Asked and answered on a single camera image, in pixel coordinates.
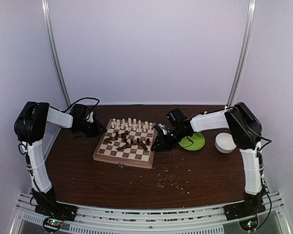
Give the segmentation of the wooden chess board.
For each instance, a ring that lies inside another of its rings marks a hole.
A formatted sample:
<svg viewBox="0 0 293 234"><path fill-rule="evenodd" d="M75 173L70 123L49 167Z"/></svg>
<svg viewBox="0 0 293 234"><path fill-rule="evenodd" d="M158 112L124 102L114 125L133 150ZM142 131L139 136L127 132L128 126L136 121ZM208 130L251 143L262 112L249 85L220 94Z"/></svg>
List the wooden chess board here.
<svg viewBox="0 0 293 234"><path fill-rule="evenodd" d="M94 160L120 166L153 168L155 153L151 146L157 137L155 129L152 132L112 130L108 129L108 124L94 151Z"/></svg>

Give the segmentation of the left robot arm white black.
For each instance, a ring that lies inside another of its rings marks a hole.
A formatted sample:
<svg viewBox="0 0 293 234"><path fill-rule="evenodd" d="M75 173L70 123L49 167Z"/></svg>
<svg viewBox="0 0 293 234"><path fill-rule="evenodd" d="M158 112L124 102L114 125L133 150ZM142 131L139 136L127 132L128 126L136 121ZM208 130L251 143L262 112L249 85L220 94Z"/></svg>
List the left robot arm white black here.
<svg viewBox="0 0 293 234"><path fill-rule="evenodd" d="M55 191L48 177L42 140L46 125L50 123L66 128L71 133L84 133L96 137L107 131L96 118L96 112L88 106L72 103L66 110L59 110L47 102L29 101L25 104L14 124L19 152L25 156L26 168L32 182L32 195L49 216L57 216L61 209L56 202Z"/></svg>

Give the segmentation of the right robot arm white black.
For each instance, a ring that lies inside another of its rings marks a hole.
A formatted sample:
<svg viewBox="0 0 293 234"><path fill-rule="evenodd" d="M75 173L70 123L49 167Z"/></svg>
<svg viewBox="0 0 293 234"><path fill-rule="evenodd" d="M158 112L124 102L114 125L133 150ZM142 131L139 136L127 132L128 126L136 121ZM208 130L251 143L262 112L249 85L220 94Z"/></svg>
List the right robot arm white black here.
<svg viewBox="0 0 293 234"><path fill-rule="evenodd" d="M166 115L173 129L161 123L155 124L157 137L151 147L154 152L175 148L184 137L214 129L229 129L234 144L239 148L245 172L244 201L241 212L251 215L259 208L264 194L262 185L263 160L261 156L262 126L245 103L239 102L222 110L203 112L191 117L176 108Z"/></svg>

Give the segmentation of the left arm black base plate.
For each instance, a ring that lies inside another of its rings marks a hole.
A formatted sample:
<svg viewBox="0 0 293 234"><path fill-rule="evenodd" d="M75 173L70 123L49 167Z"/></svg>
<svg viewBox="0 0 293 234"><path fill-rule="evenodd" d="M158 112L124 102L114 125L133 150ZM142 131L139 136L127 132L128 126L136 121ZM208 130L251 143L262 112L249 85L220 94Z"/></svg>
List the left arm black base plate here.
<svg viewBox="0 0 293 234"><path fill-rule="evenodd" d="M53 205L37 205L35 212L47 217L52 217L58 220L74 221L78 208L73 205L58 203Z"/></svg>

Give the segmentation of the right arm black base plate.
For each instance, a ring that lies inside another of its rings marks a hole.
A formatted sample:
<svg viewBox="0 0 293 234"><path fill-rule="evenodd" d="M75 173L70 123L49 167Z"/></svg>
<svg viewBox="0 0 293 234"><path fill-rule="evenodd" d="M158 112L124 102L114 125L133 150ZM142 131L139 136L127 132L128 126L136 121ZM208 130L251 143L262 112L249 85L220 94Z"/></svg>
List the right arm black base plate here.
<svg viewBox="0 0 293 234"><path fill-rule="evenodd" d="M266 207L264 204L260 204L255 208L247 208L245 202L239 202L235 204L225 205L223 209L227 221L230 221L252 216L256 213L262 213L266 210Z"/></svg>

